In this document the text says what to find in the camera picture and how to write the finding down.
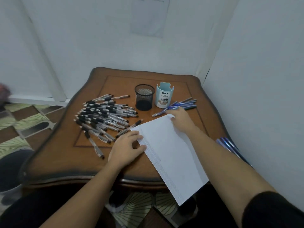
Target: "floor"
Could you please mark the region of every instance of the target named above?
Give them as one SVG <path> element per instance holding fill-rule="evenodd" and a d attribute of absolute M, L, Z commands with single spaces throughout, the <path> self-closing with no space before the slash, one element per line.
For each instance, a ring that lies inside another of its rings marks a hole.
<path fill-rule="evenodd" d="M 63 112 L 64 107 L 20 103 L 10 103 L 0 108 L 0 159 L 20 149 L 36 150 L 50 135 Z M 0 203 L 0 214 L 8 207 Z M 115 218 L 116 227 L 127 228 L 139 227 L 147 214 L 155 211 L 161 213 L 174 227 L 197 213 L 196 206 L 190 211 L 182 210 L 170 193 L 135 192 L 121 197 L 111 192 L 105 207 Z"/>

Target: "white paper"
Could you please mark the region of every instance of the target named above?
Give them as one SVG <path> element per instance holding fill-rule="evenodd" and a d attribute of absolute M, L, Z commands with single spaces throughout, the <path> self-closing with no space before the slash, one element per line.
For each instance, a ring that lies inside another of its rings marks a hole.
<path fill-rule="evenodd" d="M 208 182 L 195 150 L 186 134 L 178 131 L 168 114 L 138 125 L 146 145 L 146 155 L 162 177 L 176 202 L 180 206 Z"/>
<path fill-rule="evenodd" d="M 169 0 L 133 0 L 131 32 L 163 37 Z"/>

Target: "black mesh pen holder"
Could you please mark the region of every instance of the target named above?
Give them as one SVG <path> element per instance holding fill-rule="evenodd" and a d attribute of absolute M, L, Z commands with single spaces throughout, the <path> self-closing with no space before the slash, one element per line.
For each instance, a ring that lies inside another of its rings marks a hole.
<path fill-rule="evenodd" d="M 141 111 L 148 111 L 152 108 L 155 89 L 146 84 L 139 84 L 135 87 L 136 108 Z"/>

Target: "white wall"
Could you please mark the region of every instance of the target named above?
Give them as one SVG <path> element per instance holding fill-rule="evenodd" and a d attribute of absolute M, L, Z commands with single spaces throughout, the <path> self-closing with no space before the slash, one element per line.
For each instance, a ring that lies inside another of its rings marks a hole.
<path fill-rule="evenodd" d="M 254 168 L 304 210 L 304 0 L 240 0 L 203 84 Z"/>
<path fill-rule="evenodd" d="M 97 66 L 195 75 L 226 0 L 171 0 L 163 38 L 130 33 L 132 0 L 22 1 L 71 98 Z"/>
<path fill-rule="evenodd" d="M 0 82 L 14 95 L 51 97 L 22 36 L 3 8 L 0 4 Z"/>

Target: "right hand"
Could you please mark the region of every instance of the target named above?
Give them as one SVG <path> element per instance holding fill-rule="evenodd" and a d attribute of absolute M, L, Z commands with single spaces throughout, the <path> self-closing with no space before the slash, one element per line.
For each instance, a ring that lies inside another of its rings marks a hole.
<path fill-rule="evenodd" d="M 173 125 L 181 132 L 187 134 L 196 126 L 189 117 L 187 111 L 183 107 L 178 107 L 177 110 L 166 110 L 167 114 L 172 114 L 175 118 L 171 118 Z"/>

